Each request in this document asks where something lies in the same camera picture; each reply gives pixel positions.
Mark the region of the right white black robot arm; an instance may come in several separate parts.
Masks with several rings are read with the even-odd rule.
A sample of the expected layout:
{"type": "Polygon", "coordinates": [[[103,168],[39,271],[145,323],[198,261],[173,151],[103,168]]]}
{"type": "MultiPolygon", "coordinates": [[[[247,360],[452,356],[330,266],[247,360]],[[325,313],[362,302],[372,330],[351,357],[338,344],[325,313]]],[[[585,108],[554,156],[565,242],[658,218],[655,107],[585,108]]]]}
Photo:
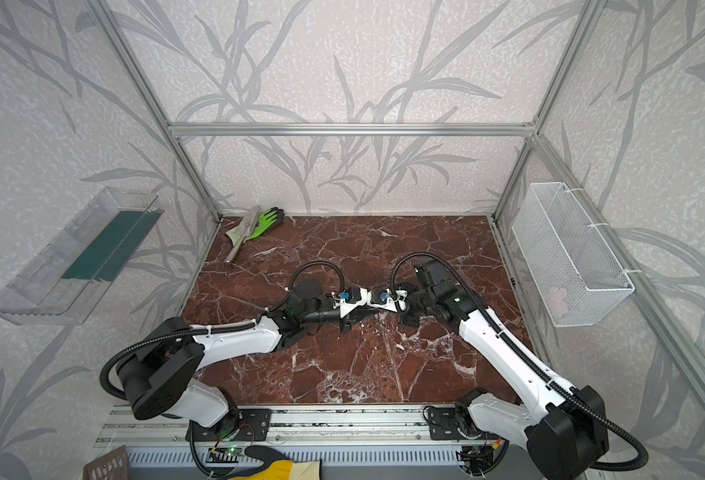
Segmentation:
{"type": "Polygon", "coordinates": [[[424,260],[414,268],[420,288],[394,301],[397,313],[422,308],[446,321],[521,401],[475,396],[466,407],[475,428],[525,449],[547,479],[575,479],[588,469],[628,472],[648,464],[646,447],[607,419],[604,401],[592,387],[576,388],[542,362],[445,260],[425,251],[418,255],[424,260]]]}

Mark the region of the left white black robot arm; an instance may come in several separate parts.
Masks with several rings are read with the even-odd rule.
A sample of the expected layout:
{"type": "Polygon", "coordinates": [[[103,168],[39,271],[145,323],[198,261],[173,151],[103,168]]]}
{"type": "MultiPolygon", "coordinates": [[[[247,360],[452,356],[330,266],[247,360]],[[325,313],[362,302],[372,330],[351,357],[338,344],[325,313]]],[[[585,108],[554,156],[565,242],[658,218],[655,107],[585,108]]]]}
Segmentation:
{"type": "Polygon", "coordinates": [[[302,340],[310,325],[344,325],[366,304],[367,294],[346,284],[326,293],[318,280],[300,281],[294,275],[284,299],[254,319],[192,326],[172,317],[108,359],[100,386],[126,400],[137,420],[179,417],[228,437],[242,424],[242,414],[228,394],[197,380],[196,373],[236,357],[284,350],[302,340]]]}

